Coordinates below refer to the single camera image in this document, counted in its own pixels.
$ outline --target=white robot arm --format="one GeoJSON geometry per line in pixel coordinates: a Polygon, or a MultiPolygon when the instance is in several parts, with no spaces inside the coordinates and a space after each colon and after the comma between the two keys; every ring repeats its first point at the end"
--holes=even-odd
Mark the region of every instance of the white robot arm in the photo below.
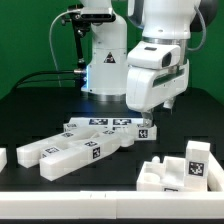
{"type": "Polygon", "coordinates": [[[205,5],[217,7],[217,1],[129,0],[129,18],[143,28],[143,34],[142,41],[128,55],[131,68],[126,102],[130,109],[141,112],[143,118],[147,114],[151,116],[151,110],[157,105],[186,90],[187,42],[196,11],[205,5]]]}

